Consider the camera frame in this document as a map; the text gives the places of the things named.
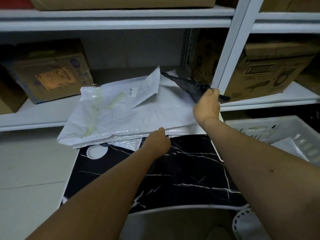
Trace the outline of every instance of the orange sticker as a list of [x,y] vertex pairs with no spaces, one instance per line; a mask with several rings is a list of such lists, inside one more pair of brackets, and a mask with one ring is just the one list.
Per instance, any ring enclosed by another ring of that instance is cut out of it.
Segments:
[[66,67],[62,67],[50,72],[40,73],[36,75],[36,77],[47,90],[76,82],[75,77]]

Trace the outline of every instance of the person's left arm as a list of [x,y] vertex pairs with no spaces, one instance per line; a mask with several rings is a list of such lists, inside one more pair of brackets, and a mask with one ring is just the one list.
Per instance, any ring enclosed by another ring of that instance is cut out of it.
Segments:
[[70,198],[27,240],[119,239],[147,170],[170,146],[163,128],[150,133],[140,149]]

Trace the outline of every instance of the floor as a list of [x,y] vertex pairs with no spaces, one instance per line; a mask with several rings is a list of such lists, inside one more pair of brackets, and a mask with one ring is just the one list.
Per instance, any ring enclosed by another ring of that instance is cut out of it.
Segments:
[[[25,239],[58,208],[77,155],[77,150],[57,143],[61,129],[0,132],[2,240]],[[187,209],[134,215],[120,239],[205,240],[214,225],[231,233],[229,212]]]

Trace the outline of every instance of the black marble tabletop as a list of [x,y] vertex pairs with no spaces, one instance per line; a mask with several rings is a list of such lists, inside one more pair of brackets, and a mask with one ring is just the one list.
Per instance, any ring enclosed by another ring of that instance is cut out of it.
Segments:
[[[133,151],[108,146],[99,159],[79,150],[62,202],[66,202]],[[207,135],[171,138],[167,154],[155,160],[141,182],[129,214],[178,208],[240,210],[247,202],[238,191]]]

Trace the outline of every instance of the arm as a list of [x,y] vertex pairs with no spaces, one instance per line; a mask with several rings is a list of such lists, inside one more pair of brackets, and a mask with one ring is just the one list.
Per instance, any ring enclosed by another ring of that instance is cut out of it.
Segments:
[[273,239],[320,238],[320,169],[219,121],[218,89],[194,106],[242,195]]
[[170,146],[163,128],[150,133],[140,149],[70,198],[27,240],[119,239],[147,170]]

